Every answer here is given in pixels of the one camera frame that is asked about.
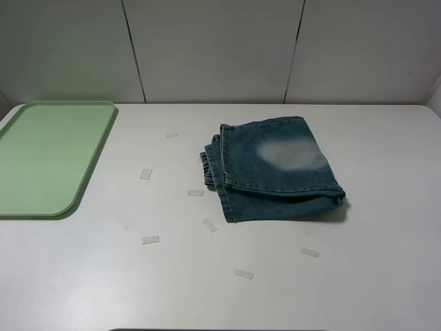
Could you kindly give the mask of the children's blue denim shorts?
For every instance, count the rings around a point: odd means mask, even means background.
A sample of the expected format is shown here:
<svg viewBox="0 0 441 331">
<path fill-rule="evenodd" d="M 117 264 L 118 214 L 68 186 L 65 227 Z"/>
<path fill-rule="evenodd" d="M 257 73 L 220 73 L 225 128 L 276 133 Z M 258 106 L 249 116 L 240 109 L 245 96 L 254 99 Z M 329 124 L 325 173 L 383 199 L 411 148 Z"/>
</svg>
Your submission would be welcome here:
<svg viewBox="0 0 441 331">
<path fill-rule="evenodd" d="M 223 123 L 200 160 L 228 223 L 308 217 L 346 197 L 302 117 Z"/>
</svg>

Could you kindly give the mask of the green plastic tray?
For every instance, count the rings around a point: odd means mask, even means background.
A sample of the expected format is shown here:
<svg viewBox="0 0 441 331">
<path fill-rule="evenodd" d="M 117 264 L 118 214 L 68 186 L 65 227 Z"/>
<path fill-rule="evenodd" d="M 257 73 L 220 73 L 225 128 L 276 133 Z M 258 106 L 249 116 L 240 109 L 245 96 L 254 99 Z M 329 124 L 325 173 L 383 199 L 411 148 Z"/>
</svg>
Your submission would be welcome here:
<svg viewBox="0 0 441 331">
<path fill-rule="evenodd" d="M 66 213 L 76 203 L 116 114 L 109 101 L 22 105 L 1 129 L 1 216 Z"/>
</svg>

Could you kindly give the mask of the clear tape strip middle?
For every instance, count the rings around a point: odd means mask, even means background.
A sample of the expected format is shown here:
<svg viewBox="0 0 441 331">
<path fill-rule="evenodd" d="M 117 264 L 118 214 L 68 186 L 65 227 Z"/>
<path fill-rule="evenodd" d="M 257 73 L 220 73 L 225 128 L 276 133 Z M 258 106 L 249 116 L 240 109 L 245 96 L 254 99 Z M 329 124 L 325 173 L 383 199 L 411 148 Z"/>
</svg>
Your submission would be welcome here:
<svg viewBox="0 0 441 331">
<path fill-rule="evenodd" d="M 188 190 L 187 194 L 191 197 L 202 197 L 204 195 L 204 190 Z"/>
</svg>

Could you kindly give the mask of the clear tape strip lower left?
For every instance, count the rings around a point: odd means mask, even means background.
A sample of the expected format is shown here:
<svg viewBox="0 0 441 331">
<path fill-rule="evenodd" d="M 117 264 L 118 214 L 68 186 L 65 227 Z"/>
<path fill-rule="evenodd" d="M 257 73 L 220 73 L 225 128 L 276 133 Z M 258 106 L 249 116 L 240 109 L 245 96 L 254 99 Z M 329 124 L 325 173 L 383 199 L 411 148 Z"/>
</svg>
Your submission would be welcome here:
<svg viewBox="0 0 441 331">
<path fill-rule="evenodd" d="M 153 236 L 153 237 L 143 237 L 142 238 L 142 244 L 143 245 L 149 245 L 153 243 L 158 243 L 160 241 L 159 236 Z"/>
</svg>

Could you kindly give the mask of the clear tape strip bottom centre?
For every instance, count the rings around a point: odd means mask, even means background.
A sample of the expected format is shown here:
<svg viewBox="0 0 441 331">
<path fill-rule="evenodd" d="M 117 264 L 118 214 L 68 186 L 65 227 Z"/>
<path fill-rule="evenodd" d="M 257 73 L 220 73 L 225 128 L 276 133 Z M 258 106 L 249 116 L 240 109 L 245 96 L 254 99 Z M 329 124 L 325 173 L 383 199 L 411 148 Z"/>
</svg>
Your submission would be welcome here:
<svg viewBox="0 0 441 331">
<path fill-rule="evenodd" d="M 242 278 L 249 279 L 249 280 L 252 280 L 254 277 L 253 272 L 248 272 L 248 271 L 239 270 L 239 269 L 235 269 L 234 274 L 238 277 L 242 277 Z"/>
</svg>

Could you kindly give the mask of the clear tape strip lower right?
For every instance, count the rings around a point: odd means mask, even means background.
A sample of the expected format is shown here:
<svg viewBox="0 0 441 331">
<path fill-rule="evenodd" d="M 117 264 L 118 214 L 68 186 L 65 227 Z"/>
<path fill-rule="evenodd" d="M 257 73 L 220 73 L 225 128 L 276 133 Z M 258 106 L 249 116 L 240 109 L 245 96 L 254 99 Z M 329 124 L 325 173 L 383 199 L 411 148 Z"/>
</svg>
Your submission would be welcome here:
<svg viewBox="0 0 441 331">
<path fill-rule="evenodd" d="M 320 253 L 315 250 L 310 250 L 308 248 L 301 248 L 300 252 L 304 255 L 316 257 L 318 258 L 320 256 Z"/>
</svg>

